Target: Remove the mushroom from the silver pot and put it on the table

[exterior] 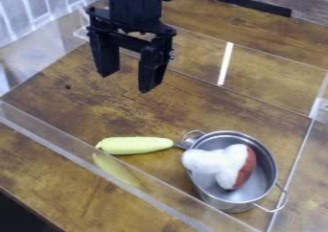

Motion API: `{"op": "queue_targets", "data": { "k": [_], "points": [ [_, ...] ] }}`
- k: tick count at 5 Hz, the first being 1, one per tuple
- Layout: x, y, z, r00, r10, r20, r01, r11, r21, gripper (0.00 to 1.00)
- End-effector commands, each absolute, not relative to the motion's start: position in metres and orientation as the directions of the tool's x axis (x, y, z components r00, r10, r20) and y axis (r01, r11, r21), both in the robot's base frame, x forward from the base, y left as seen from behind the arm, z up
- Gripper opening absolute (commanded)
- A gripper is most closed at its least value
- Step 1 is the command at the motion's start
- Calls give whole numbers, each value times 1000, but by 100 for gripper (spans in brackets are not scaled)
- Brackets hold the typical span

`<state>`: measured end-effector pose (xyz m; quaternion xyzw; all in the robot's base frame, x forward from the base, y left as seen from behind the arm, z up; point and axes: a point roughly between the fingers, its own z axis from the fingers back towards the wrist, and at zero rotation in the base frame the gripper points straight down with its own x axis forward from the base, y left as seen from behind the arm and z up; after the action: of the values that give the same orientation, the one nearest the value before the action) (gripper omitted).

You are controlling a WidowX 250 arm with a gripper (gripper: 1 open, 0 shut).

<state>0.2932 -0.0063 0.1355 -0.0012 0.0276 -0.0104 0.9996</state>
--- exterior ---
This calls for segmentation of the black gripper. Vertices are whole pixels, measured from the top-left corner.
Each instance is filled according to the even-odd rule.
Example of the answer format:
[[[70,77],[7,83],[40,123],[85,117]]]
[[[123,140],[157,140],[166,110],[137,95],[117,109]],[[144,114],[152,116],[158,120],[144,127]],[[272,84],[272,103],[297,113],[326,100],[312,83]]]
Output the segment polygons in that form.
[[[170,62],[176,30],[162,22],[164,2],[173,0],[109,0],[109,9],[90,7],[87,27],[98,73],[119,71],[119,48],[141,52],[138,90],[162,84]]]

